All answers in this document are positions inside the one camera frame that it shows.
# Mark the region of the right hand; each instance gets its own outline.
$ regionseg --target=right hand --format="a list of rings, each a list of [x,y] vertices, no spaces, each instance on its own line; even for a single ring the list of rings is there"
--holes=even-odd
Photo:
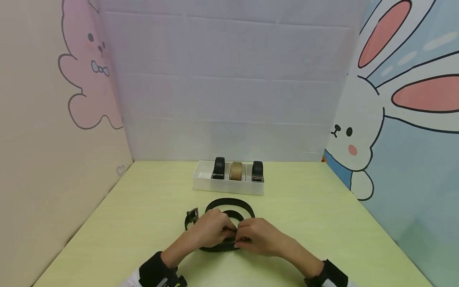
[[[283,249],[293,242],[293,238],[280,232],[265,219],[249,218],[239,223],[234,247],[258,255],[282,257]]]

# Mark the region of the white storage box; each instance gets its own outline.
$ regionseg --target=white storage box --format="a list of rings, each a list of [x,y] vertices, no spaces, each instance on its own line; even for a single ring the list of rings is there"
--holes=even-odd
[[[193,174],[193,189],[263,195],[264,182],[252,182],[252,164],[242,164],[242,180],[230,180],[231,162],[225,162],[224,179],[212,179],[213,161],[199,161]]]

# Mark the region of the black belt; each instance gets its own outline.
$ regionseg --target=black belt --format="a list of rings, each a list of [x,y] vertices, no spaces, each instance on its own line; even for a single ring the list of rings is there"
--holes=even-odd
[[[209,203],[209,205],[207,205],[206,212],[220,205],[235,205],[235,206],[242,207],[243,209],[247,210],[247,212],[250,214],[252,218],[255,217],[252,207],[250,207],[250,205],[246,203],[245,201],[237,199],[237,198],[216,199],[212,201],[211,203]],[[228,217],[237,219],[238,221],[244,220],[244,217],[237,211],[225,210],[223,211],[223,213],[226,213]],[[188,230],[188,224],[190,222],[193,222],[193,224],[195,224],[198,219],[199,219],[199,214],[198,214],[197,208],[187,212],[186,217],[185,217],[185,230]],[[224,251],[232,251],[232,250],[239,249],[239,248],[234,248],[234,242],[235,242],[235,237],[226,238],[225,240],[223,240],[222,243],[220,243],[217,246],[214,246],[211,248],[202,247],[200,249],[206,252],[224,252]]]

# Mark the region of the belt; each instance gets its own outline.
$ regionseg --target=belt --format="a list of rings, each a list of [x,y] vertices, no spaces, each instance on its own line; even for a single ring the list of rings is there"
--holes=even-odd
[[[209,203],[209,205],[207,205],[206,207],[206,212],[217,207],[217,206],[220,206],[220,205],[235,205],[235,206],[239,206],[239,207],[242,207],[243,209],[247,210],[247,212],[250,214],[250,216],[252,218],[255,217],[255,214],[253,212],[253,209],[252,207],[246,203],[245,201],[243,200],[240,200],[240,199],[237,199],[237,198],[219,198],[219,199],[216,199],[214,201],[212,201],[211,203]],[[223,213],[226,213],[228,215],[228,217],[231,217],[231,218],[234,218],[234,219],[237,219],[238,221],[243,221],[244,220],[244,217],[237,211],[234,211],[234,210],[225,210],[223,211]],[[199,219],[199,214],[198,214],[198,208],[195,208],[191,211],[188,211],[186,213],[186,217],[185,217],[185,230],[188,230],[188,224],[193,222],[193,224],[196,223],[196,221]],[[200,248],[202,251],[206,251],[206,252],[225,252],[225,251],[232,251],[232,250],[237,250],[239,248],[234,248],[234,242],[235,242],[235,237],[231,237],[231,238],[226,238],[225,240],[223,240],[222,243],[220,243],[219,245],[217,246],[214,246],[214,247],[202,247]]]

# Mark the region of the white sleeve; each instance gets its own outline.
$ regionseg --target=white sleeve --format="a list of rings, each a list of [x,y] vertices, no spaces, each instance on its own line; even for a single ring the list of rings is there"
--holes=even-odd
[[[123,283],[118,285],[118,287],[142,287],[142,285],[139,283],[140,280],[140,274],[139,274],[139,269],[136,271],[132,272],[131,276],[126,279]]]
[[[322,287],[339,287],[329,279],[325,280],[325,282],[322,284]],[[357,287],[354,283],[348,281],[346,284],[346,287]]]

